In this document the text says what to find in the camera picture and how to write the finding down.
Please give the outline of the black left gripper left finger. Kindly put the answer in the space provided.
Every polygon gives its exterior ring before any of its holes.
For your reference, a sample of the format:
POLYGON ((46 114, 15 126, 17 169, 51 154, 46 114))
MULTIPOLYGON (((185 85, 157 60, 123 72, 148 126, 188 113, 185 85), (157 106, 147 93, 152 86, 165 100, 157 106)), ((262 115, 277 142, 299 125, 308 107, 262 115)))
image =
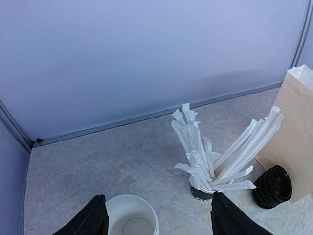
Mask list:
POLYGON ((107 235, 109 216, 106 198, 94 196, 65 226, 53 235, 107 235))

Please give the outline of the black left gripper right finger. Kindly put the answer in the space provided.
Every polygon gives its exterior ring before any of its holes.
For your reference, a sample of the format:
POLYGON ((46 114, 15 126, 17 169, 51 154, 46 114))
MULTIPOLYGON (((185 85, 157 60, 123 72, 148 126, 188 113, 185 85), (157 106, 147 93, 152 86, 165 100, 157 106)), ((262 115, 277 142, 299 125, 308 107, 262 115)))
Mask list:
POLYGON ((269 235, 222 192, 213 193, 211 223, 214 235, 269 235))

